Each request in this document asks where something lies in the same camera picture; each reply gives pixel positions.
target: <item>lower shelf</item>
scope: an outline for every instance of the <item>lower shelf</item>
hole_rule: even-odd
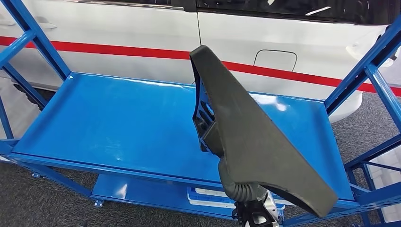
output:
[[[190,204],[187,187],[180,184],[100,174],[91,197],[232,219],[232,209]]]

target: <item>gray carpet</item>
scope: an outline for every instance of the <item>gray carpet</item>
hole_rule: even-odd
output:
[[[344,162],[397,134],[376,94],[364,93],[362,106],[348,118],[333,124]],[[91,187],[95,174],[58,169]],[[95,208],[93,202],[46,179],[12,164],[0,163],[0,227],[76,227],[88,221],[89,227],[224,227],[234,221],[199,215],[106,202]],[[303,213],[288,207],[287,217]],[[374,212],[370,217],[375,220]],[[350,227],[360,224],[359,215],[321,222],[311,226]]]

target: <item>metal mount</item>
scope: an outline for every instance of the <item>metal mount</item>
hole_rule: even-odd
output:
[[[102,207],[104,202],[105,202],[104,200],[95,200],[94,206],[95,207]]]

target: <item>blue shelf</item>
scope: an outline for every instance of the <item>blue shelf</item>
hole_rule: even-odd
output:
[[[187,187],[182,184],[100,174],[91,197],[232,219],[232,209],[190,204]]]
[[[353,200],[324,104],[251,95],[337,196]],[[194,103],[191,85],[73,73],[11,157],[221,187],[218,157],[199,149]]]

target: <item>car door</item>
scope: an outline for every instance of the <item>car door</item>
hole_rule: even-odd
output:
[[[200,45],[197,14],[185,12],[179,4],[173,6],[170,0],[24,3],[73,71],[193,82],[187,59],[188,52]],[[5,30],[0,35],[5,37],[0,38],[2,45],[6,38],[18,37]],[[35,49],[25,48],[11,63],[37,87],[57,89],[61,84]]]
[[[349,50],[367,46],[363,56],[386,26],[365,20],[367,1],[350,1],[199,0],[201,43],[223,61],[260,67],[235,66],[247,90],[325,99],[359,60]]]

